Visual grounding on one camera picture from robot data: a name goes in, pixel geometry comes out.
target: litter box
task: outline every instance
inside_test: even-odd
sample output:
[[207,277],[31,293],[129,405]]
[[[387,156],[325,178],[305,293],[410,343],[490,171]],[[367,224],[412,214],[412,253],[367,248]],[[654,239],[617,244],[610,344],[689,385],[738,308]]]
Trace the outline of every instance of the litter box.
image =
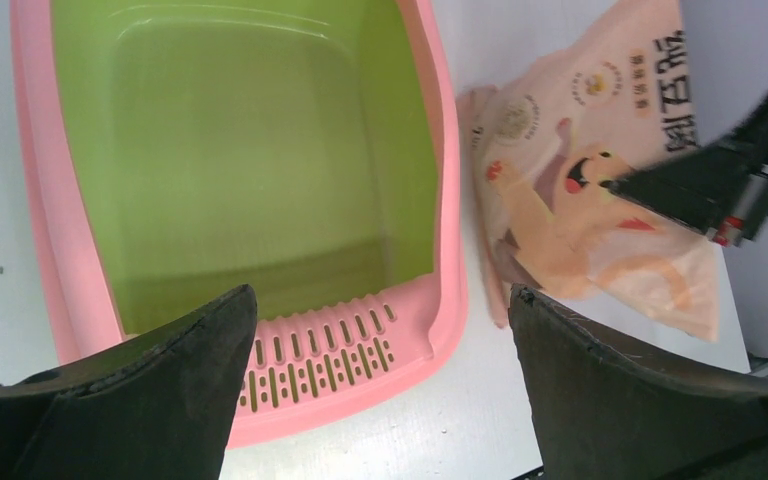
[[13,0],[59,360],[235,285],[259,322],[229,447],[427,378],[465,323],[454,97],[430,0]]

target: ventilation slot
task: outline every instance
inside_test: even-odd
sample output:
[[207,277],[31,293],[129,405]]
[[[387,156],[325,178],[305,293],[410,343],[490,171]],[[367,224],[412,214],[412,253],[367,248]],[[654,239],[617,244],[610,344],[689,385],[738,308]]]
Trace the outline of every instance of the ventilation slot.
[[355,315],[355,322],[358,324],[358,331],[360,331],[360,338],[366,340],[366,325],[363,324],[363,319],[360,315]]
[[256,340],[254,342],[255,354],[257,355],[257,366],[262,367],[266,364],[263,360],[263,342]]
[[355,376],[352,374],[352,364],[349,363],[349,352],[344,348],[340,354],[343,356],[343,366],[346,368],[346,378],[349,380],[349,385],[354,385]]
[[331,368],[331,358],[325,355],[325,370],[328,372],[328,383],[331,385],[331,391],[337,391],[337,382],[334,381],[334,370]]
[[275,382],[275,369],[269,369],[269,390],[272,393],[272,407],[278,408],[278,384]]
[[384,333],[384,327],[381,325],[381,322],[378,320],[378,314],[375,313],[375,310],[370,310],[369,316],[370,318],[372,318],[372,323],[375,324],[375,331],[378,333]]
[[296,373],[295,373],[295,367],[293,365],[289,365],[287,367],[287,373],[290,376],[290,393],[293,394],[293,402],[299,401],[299,390],[296,385]]
[[257,384],[254,383],[254,372],[249,372],[249,398],[252,413],[257,413]]
[[325,325],[325,339],[328,340],[328,350],[336,350],[337,344],[334,343],[334,336],[331,335],[331,327]]
[[343,330],[343,338],[346,339],[346,345],[351,345],[352,335],[349,333],[349,326],[343,320],[340,320],[340,329]]
[[311,360],[307,361],[307,376],[310,382],[310,393],[313,395],[313,398],[316,398],[319,396],[319,387],[316,386],[316,376],[313,374],[313,362]]
[[310,351],[314,355],[319,355],[319,349],[316,348],[316,337],[313,335],[313,330],[307,331],[307,336],[310,338]]
[[273,345],[275,345],[275,361],[281,363],[284,361],[284,354],[281,352],[281,339],[275,337],[272,339]]
[[290,335],[290,339],[293,341],[293,358],[296,360],[302,359],[302,349],[299,347],[299,337],[295,333]]
[[[366,373],[366,378],[372,378],[372,371],[369,369],[369,361],[366,359],[366,354],[363,352],[363,345],[358,345],[358,354],[360,354],[361,363],[363,363],[363,371]],[[358,375],[360,375],[360,368],[356,369]]]

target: printed bag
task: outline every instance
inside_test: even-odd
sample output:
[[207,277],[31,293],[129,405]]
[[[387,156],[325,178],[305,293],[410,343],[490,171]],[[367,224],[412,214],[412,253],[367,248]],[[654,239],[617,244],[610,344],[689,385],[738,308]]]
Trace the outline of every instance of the printed bag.
[[572,47],[458,100],[497,324],[523,283],[716,339],[715,247],[601,186],[698,146],[686,54],[678,0],[619,0]]

